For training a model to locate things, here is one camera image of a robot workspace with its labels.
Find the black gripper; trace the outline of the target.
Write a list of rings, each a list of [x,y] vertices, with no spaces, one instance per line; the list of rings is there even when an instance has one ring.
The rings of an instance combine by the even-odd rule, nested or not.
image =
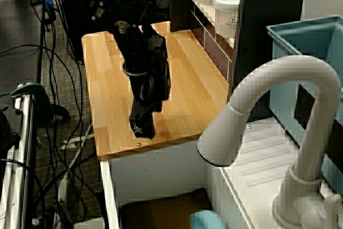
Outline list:
[[[162,102],[169,99],[170,75],[130,77],[133,93],[131,129],[136,137],[153,139],[155,127],[152,112],[161,112]]]

